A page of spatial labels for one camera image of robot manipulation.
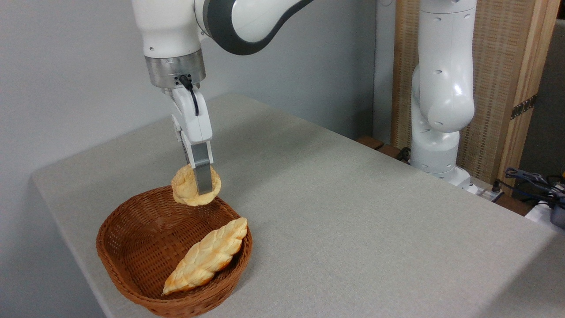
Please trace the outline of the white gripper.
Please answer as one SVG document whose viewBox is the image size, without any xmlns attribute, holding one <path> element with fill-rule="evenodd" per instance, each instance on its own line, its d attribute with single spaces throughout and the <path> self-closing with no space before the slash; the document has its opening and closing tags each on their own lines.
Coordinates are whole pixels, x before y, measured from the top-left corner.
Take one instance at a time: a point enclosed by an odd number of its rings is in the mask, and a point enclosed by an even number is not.
<svg viewBox="0 0 565 318">
<path fill-rule="evenodd" d="M 204 96 L 198 88 L 163 88 L 162 92 L 172 99 L 171 118 L 177 141 L 181 143 L 186 163 L 192 167 L 198 193 L 211 193 L 213 133 Z"/>
</svg>

